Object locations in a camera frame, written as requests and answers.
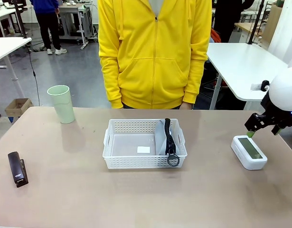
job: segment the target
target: person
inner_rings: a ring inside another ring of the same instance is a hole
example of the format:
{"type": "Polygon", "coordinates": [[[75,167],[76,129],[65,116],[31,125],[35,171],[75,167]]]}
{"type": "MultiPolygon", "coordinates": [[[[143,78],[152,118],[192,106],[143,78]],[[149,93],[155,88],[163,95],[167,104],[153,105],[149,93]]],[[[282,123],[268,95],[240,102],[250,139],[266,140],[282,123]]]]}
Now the person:
{"type": "Polygon", "coordinates": [[[253,3],[254,0],[217,0],[214,30],[219,33],[222,43],[229,42],[242,11],[250,8],[253,3]]]}
{"type": "Polygon", "coordinates": [[[61,55],[67,53],[66,49],[60,46],[58,34],[58,17],[59,7],[58,0],[30,0],[34,6],[36,18],[40,26],[40,33],[44,45],[47,49],[47,54],[52,55],[51,40],[48,29],[50,29],[53,45],[55,47],[55,54],[61,55]]]}
{"type": "Polygon", "coordinates": [[[192,109],[211,31],[209,0],[98,0],[112,108],[192,109]]]}

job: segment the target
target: plastic cup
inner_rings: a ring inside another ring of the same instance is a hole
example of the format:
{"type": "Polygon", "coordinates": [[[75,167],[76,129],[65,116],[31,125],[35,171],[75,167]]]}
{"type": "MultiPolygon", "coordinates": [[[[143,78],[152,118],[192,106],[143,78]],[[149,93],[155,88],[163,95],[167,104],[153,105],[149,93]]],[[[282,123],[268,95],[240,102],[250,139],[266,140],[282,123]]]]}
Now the plastic cup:
{"type": "Polygon", "coordinates": [[[47,90],[51,95],[53,105],[62,124],[69,124],[75,120],[70,88],[66,85],[56,85],[47,90]]]}

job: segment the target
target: hoodie zipper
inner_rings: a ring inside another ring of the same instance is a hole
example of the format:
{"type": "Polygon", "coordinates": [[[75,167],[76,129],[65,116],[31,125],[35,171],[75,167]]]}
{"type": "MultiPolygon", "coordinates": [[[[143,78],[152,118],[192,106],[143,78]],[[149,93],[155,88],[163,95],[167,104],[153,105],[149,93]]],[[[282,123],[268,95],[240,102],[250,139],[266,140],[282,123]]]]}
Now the hoodie zipper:
{"type": "Polygon", "coordinates": [[[157,27],[158,17],[155,17],[155,38],[154,38],[154,50],[153,50],[153,74],[152,74],[152,93],[151,93],[151,109],[153,108],[153,97],[154,97],[154,74],[155,74],[155,57],[156,57],[156,40],[157,40],[157,27]]]}

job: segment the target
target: white sneaker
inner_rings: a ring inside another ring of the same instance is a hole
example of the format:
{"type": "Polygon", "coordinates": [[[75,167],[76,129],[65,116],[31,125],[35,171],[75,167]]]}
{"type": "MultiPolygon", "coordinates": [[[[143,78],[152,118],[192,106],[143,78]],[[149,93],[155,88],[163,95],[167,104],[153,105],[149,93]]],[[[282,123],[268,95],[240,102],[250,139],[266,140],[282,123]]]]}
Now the white sneaker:
{"type": "Polygon", "coordinates": [[[51,49],[47,49],[47,54],[48,55],[52,55],[53,54],[52,50],[51,49]]]}
{"type": "Polygon", "coordinates": [[[65,54],[68,51],[66,49],[63,49],[62,47],[59,50],[55,50],[55,55],[61,55],[61,54],[65,54]]]}

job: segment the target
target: yellow hoodie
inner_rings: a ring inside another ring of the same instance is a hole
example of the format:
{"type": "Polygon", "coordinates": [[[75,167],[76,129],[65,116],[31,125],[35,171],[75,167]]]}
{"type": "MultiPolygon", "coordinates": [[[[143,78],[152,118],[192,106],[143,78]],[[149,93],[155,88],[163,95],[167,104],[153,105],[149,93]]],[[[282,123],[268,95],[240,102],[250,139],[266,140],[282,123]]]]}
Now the yellow hoodie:
{"type": "Polygon", "coordinates": [[[99,57],[112,108],[194,104],[211,28],[211,0],[98,0],[99,57]]]}

